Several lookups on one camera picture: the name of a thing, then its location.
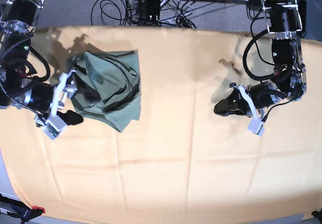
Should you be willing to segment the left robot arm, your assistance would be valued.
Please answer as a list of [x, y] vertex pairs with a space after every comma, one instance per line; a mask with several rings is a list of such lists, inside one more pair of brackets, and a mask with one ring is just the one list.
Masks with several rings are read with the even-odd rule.
[[[267, 28], [251, 41], [243, 53], [245, 73], [258, 84], [237, 86], [230, 84], [232, 93], [219, 101], [214, 113], [220, 116], [252, 116], [251, 109], [257, 111], [299, 100], [306, 93], [306, 70], [302, 60], [301, 33], [303, 23], [298, 0], [248, 0], [258, 3], [264, 14]], [[265, 35], [272, 35], [271, 53], [273, 72], [257, 76], [248, 67], [248, 53]]]

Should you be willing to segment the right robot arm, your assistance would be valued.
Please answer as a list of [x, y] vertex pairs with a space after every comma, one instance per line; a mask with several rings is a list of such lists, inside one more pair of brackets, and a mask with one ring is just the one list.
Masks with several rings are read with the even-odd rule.
[[138, 120], [141, 89], [138, 52], [85, 51], [66, 60], [55, 85], [48, 62], [31, 46], [31, 27], [44, 0], [8, 0], [1, 15], [1, 108], [35, 114], [38, 127], [61, 132], [85, 118], [122, 131]]

